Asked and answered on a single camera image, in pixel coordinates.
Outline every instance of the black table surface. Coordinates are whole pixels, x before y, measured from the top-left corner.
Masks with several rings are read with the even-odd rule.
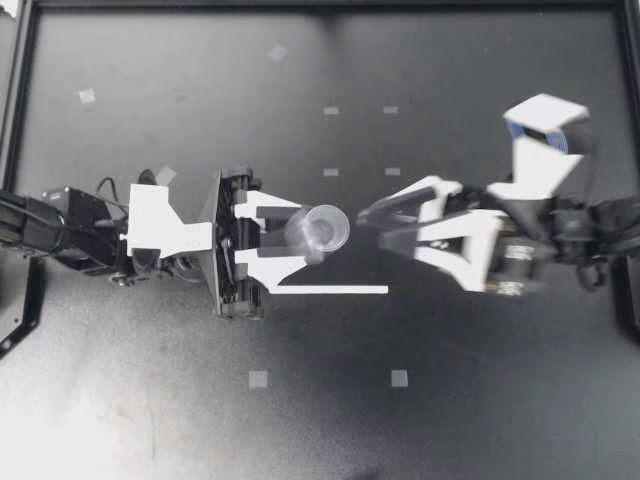
[[[110,175],[126,199],[139,171],[169,166],[173,205],[193,221],[213,173],[245,164],[264,191],[353,218],[427,174],[503,179],[501,115],[540,92],[591,109],[599,161],[569,190],[582,191],[589,167],[591,201],[636,193],[604,11],[51,12],[17,190],[93,191]],[[118,289],[50,264],[41,326],[0,363],[2,471],[635,479],[640,348],[617,329],[611,289],[584,292],[558,266],[543,279],[522,299],[464,294],[354,227],[291,282],[389,283],[388,296],[271,297],[264,321],[227,323],[204,285]],[[407,388],[391,388],[391,370],[406,370]],[[252,371],[267,372],[268,388],[250,388]]]

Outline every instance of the clear plastic cup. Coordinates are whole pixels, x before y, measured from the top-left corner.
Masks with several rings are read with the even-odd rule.
[[[285,238],[289,246],[315,253],[331,253],[349,239],[351,227],[345,213],[333,205],[318,205],[291,217]]]

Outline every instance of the black cable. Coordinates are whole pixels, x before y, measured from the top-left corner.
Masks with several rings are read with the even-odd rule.
[[[92,230],[87,230],[83,227],[78,227],[75,225],[65,225],[65,224],[56,224],[56,223],[52,223],[49,220],[47,220],[46,218],[41,217],[40,215],[30,212],[29,210],[19,207],[18,205],[14,205],[11,202],[7,202],[5,200],[0,199],[0,205],[9,208],[11,210],[14,210],[16,212],[20,212],[23,215],[49,227],[52,228],[54,230],[60,230],[60,231],[69,231],[69,232],[76,232],[79,233],[81,235],[87,235],[89,237],[93,237],[96,240],[99,240],[100,242],[104,243],[105,245],[107,245],[109,247],[109,249],[111,250],[111,252],[116,255],[116,249],[113,245],[111,245],[111,243],[109,243],[107,240],[105,240],[104,238],[102,238],[98,233],[92,231]],[[55,249],[57,249],[60,246],[60,239],[58,238],[56,240],[56,246],[54,247],[54,250],[52,250],[51,252],[48,252],[47,254],[50,255],[51,253],[53,253],[55,251]]]
[[[109,182],[109,185],[111,186],[111,195],[113,197],[113,200],[106,198],[100,193],[100,190],[107,182]],[[121,203],[120,199],[118,198],[118,192],[116,191],[116,182],[113,180],[113,177],[104,177],[102,180],[100,180],[100,183],[98,183],[98,186],[96,187],[96,196],[100,198],[100,200],[118,207],[125,216],[129,215],[129,206],[125,203]]]

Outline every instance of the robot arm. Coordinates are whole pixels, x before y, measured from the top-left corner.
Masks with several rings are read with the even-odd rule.
[[[467,291],[521,295],[550,261],[575,265],[585,287],[600,286],[603,264],[640,246],[640,201],[589,207],[555,196],[591,152],[588,109],[541,94],[504,118],[511,182],[477,190],[428,176],[375,202],[359,223],[380,230],[380,248],[432,265]]]

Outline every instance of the white tape marker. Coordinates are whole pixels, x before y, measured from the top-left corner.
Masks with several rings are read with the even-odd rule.
[[[267,388],[269,386],[269,372],[266,370],[251,370],[249,372],[249,388]]]
[[[93,91],[93,88],[90,88],[88,90],[80,90],[78,92],[78,96],[80,97],[80,101],[84,105],[89,105],[97,100],[96,92]]]
[[[322,113],[328,117],[340,115],[340,109],[335,105],[331,105],[329,107],[324,107],[322,109]]]
[[[406,370],[391,370],[391,388],[407,388],[409,374]]]
[[[385,115],[397,115],[400,113],[400,108],[397,105],[384,105],[382,107],[382,113]]]
[[[279,43],[274,45],[273,48],[269,50],[269,53],[267,53],[267,57],[269,57],[271,60],[273,60],[276,63],[284,60],[287,57],[287,55],[289,55],[289,50],[284,48]]]

